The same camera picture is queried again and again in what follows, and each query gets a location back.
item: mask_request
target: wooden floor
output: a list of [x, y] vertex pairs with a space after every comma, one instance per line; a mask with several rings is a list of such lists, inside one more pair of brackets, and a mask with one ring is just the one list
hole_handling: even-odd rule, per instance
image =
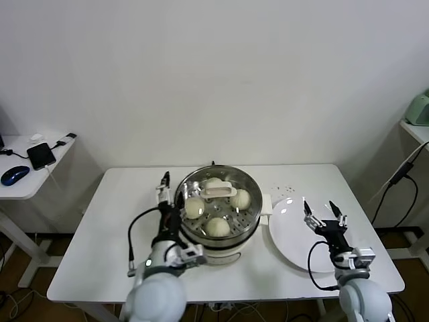
[[[387, 247], [407, 247], [408, 243], [405, 238], [400, 234], [389, 234], [383, 237], [383, 242]], [[11, 242], [4, 236], [0, 235], [0, 243], [6, 250]], [[50, 255], [62, 255], [66, 251], [68, 244], [70, 243], [70, 237], [57, 237], [52, 243], [48, 253]], [[27, 264], [29, 263], [29, 257], [20, 249], [16, 249], [12, 257], [6, 263], [0, 274], [0, 290], [6, 293], [11, 293], [17, 289], [17, 283], [23, 274]], [[396, 261], [395, 265], [400, 271], [403, 279], [406, 283], [406, 289], [400, 293], [400, 297], [407, 303], [411, 308], [414, 317], [417, 322], [428, 321], [427, 314], [427, 295], [429, 290], [429, 274], [421, 265], [419, 260], [400, 260]], [[49, 287], [51, 279], [54, 277], [55, 268], [42, 268], [36, 274], [31, 288], [45, 296], [46, 291]], [[29, 290], [21, 290], [14, 294], [14, 297], [19, 300], [24, 297]], [[20, 304], [20, 312], [29, 303], [31, 296], [26, 298], [24, 302]], [[332, 308], [338, 305], [338, 301], [329, 300], [325, 301], [327, 308]], [[0, 322], [9, 320], [9, 312], [12, 309], [13, 303], [8, 300], [6, 304], [0, 308]], [[113, 305], [107, 305], [108, 309], [113, 312]], [[243, 308], [244, 305], [236, 305], [237, 308]], [[408, 321], [404, 312], [393, 303], [395, 318], [397, 322]], [[191, 322], [195, 321], [195, 313], [197, 313], [197, 321], [208, 321], [208, 322], [227, 322], [236, 312], [237, 309], [223, 310], [219, 313], [212, 312], [208, 307], [198, 306], [196, 312], [196, 305], [188, 305], [186, 312], [182, 318], [182, 321]], [[116, 315], [119, 316], [120, 307], [115, 307]], [[259, 303], [257, 310], [261, 313], [262, 317], [267, 322], [284, 322], [286, 316], [289, 316], [289, 320], [300, 314], [305, 313], [311, 317], [313, 321], [317, 321], [319, 313], [317, 309], [316, 301], [289, 301], [288, 306], [286, 302], [265, 302]], [[95, 321], [91, 317], [84, 317], [81, 310], [71, 309], [65, 305], [58, 303], [51, 303], [47, 299], [43, 299], [37, 295], [34, 296], [32, 304], [29, 306], [22, 316], [18, 317], [14, 321], [19, 322], [46, 322], [46, 321], [61, 321], [61, 322], [85, 322], [85, 318], [88, 322]], [[262, 319], [252, 309], [244, 309], [241, 313], [236, 314], [233, 322], [239, 321], [262, 321]], [[309, 322], [310, 320], [306, 317], [299, 317], [294, 319], [296, 322]]]

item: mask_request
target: black cable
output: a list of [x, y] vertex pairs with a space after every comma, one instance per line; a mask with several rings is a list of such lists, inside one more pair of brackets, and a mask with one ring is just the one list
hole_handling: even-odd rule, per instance
[[290, 318], [287, 322], [292, 322], [300, 317], [305, 317], [306, 319], [308, 319], [310, 322], [313, 322], [313, 319], [311, 318], [311, 316], [309, 316], [308, 314], [305, 313], [301, 313], [298, 315], [295, 315], [294, 317]]
[[12, 152], [12, 154], [13, 154], [14, 156], [19, 156], [21, 159], [28, 159], [28, 157], [27, 157], [27, 156], [22, 156], [22, 155], [20, 155], [20, 154], [18, 154], [18, 153], [15, 153], [15, 152]]
[[201, 322], [201, 321], [202, 321], [202, 316], [204, 315], [204, 311], [205, 311], [205, 309], [206, 309], [206, 303], [204, 303], [204, 304], [202, 305], [202, 312], [201, 312], [200, 318], [198, 319], [198, 322]]
[[424, 148], [429, 144], [429, 141], [425, 142], [422, 147], [418, 150], [416, 156], [414, 156], [413, 160], [410, 163], [414, 163], [414, 161], [416, 161], [416, 159], [418, 158], [418, 156], [420, 155], [420, 153], [422, 153], [422, 151], [424, 150]]
[[401, 309], [404, 310], [404, 313], [407, 316], [407, 320], [408, 321], [410, 321], [410, 322], [416, 322], [416, 318], [414, 317], [413, 312], [411, 311], [411, 309], [409, 308], [409, 306], [407, 305], [407, 303], [405, 303], [405, 301], [399, 295], [397, 295], [397, 294], [393, 295], [392, 299], [395, 300], [396, 303], [399, 304], [399, 306], [401, 307]]
[[313, 249], [320, 244], [326, 244], [329, 247], [329, 244], [323, 240], [319, 240], [316, 243], [314, 243], [314, 245], [310, 248], [310, 251], [308, 252], [308, 257], [307, 257], [307, 269], [308, 269], [308, 273], [310, 275], [311, 281], [313, 282], [313, 284], [315, 285], [315, 287], [317, 287], [319, 290], [338, 290], [339, 287], [338, 285], [334, 285], [334, 286], [327, 286], [327, 287], [321, 287], [319, 286], [316, 281], [313, 278], [313, 274], [311, 273], [311, 268], [310, 268], [310, 259], [311, 259], [311, 253], [313, 252]]
[[22, 156], [21, 154], [15, 153], [13, 150], [1, 150], [0, 154], [5, 154], [6, 156], [11, 156], [12, 154], [15, 156], [19, 156], [22, 159], [28, 159], [28, 157], [26, 156]]
[[0, 267], [0, 274], [1, 274], [3, 271], [3, 267], [5, 267], [5, 261], [6, 261], [6, 253], [1, 243], [0, 243], [0, 250], [1, 250], [1, 257], [2, 257], [1, 267]]
[[413, 321], [411, 320], [411, 317], [409, 316], [409, 313], [408, 313], [407, 309], [402, 305], [402, 303], [401, 303], [401, 302], [399, 302], [399, 301], [398, 301], [396, 298], [394, 298], [394, 297], [392, 297], [391, 299], [392, 299], [392, 313], [393, 313], [393, 316], [394, 316], [394, 317], [396, 317], [396, 319], [397, 319], [397, 313], [396, 313], [395, 307], [394, 307], [394, 305], [393, 305], [393, 303], [396, 303], [396, 304], [401, 308], [401, 310], [404, 312], [404, 315], [406, 316], [407, 321], [408, 321], [408, 322], [413, 322]]
[[410, 180], [414, 184], [414, 188], [416, 188], [416, 192], [414, 193], [413, 203], [411, 204], [410, 208], [408, 208], [407, 213], [405, 214], [405, 216], [402, 217], [402, 219], [400, 220], [399, 223], [397, 223], [396, 225], [393, 226], [393, 228], [398, 227], [405, 219], [407, 219], [408, 215], [411, 213], [411, 210], [413, 209], [413, 207], [414, 207], [414, 205], [416, 204], [416, 201], [417, 201], [417, 196], [418, 196], [418, 185], [417, 185], [417, 182], [411, 176], [406, 175], [405, 178], [408, 179], [408, 180]]
[[148, 209], [147, 211], [145, 211], [144, 213], [141, 213], [140, 215], [138, 215], [136, 218], [134, 218], [134, 220], [129, 224], [128, 227], [128, 260], [131, 262], [132, 260], [134, 260], [134, 252], [133, 252], [133, 243], [131, 241], [131, 228], [133, 228], [134, 223], [139, 220], [140, 218], [142, 218], [144, 215], [146, 215], [147, 213], [150, 213], [152, 211], [155, 210], [160, 210], [158, 207], [154, 207], [151, 209]]
[[393, 185], [392, 185], [391, 183], [389, 183], [389, 185], [388, 185], [388, 186], [386, 187], [386, 189], [384, 190], [383, 196], [381, 197], [380, 202], [379, 202], [378, 207], [377, 207], [377, 210], [375, 211], [374, 218], [373, 218], [373, 220], [371, 220], [371, 224], [372, 224], [372, 225], [374, 224], [374, 221], [377, 219], [378, 212], [379, 212], [379, 210], [380, 210], [380, 208], [381, 208], [381, 205], [383, 204], [384, 198], [386, 197], [387, 192], [389, 191], [389, 189], [390, 189], [392, 186], [393, 186]]

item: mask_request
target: green device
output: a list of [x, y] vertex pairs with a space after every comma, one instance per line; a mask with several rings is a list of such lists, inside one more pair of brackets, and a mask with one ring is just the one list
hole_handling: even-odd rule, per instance
[[405, 113], [405, 120], [412, 125], [429, 126], [429, 89], [413, 99]]

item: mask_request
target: white wall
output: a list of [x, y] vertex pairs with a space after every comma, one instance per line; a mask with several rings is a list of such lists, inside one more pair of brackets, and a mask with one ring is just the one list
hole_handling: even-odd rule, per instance
[[363, 202], [403, 157], [396, 123], [429, 85], [428, 12], [426, 0], [2, 1], [0, 105], [9, 131], [77, 133], [71, 177], [85, 189], [113, 166], [333, 162]]

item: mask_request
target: metal steamer pot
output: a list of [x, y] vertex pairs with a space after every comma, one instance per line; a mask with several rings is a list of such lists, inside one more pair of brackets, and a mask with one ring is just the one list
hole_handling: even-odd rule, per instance
[[[198, 219], [186, 218], [184, 204], [187, 198], [199, 197], [210, 178], [219, 178], [230, 182], [233, 188], [246, 190], [251, 197], [250, 206], [238, 210], [232, 208], [230, 198], [205, 199], [204, 213]], [[194, 171], [179, 184], [174, 200], [182, 213], [180, 231], [184, 237], [209, 250], [229, 250], [247, 241], [257, 229], [262, 209], [262, 194], [257, 183], [247, 173], [232, 166], [212, 165]], [[227, 221], [229, 235], [212, 237], [207, 234], [206, 224], [215, 217]]]

